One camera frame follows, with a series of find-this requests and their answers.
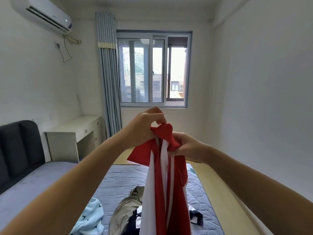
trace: curtain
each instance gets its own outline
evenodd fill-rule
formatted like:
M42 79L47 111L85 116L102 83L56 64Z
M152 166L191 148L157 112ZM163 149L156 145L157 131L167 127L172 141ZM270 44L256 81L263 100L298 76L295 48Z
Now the curtain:
M105 102L105 127L107 137L122 128L120 115L119 78L116 57L115 19L111 13L96 12L100 71Z

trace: mattress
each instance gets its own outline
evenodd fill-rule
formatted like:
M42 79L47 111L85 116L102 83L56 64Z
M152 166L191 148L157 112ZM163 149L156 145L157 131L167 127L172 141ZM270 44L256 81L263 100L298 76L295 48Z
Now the mattress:
M49 162L19 181L0 195L0 231L37 195L59 179L76 164ZM203 225L191 225L194 235L224 235L210 201L192 166L187 164L188 203L203 214ZM94 197L103 205L104 233L107 234L110 218L119 202L135 186L144 186L148 167L142 165L113 165L102 180Z

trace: air conditioner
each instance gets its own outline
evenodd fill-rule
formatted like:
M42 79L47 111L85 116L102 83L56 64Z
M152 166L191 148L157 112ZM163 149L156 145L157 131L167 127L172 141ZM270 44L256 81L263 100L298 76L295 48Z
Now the air conditioner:
M72 31L71 18L49 0L12 0L15 9L61 34Z

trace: wall outlet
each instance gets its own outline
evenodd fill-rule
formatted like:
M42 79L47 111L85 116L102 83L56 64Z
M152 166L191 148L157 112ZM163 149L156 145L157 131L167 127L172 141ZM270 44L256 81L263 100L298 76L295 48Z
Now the wall outlet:
M55 46L55 48L60 49L60 44L59 43L55 42L54 46Z

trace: bed headboard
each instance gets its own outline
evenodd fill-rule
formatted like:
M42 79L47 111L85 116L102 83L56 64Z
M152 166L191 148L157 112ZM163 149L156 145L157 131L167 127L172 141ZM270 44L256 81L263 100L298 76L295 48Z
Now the bed headboard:
M0 194L44 163L35 122L23 120L0 126Z

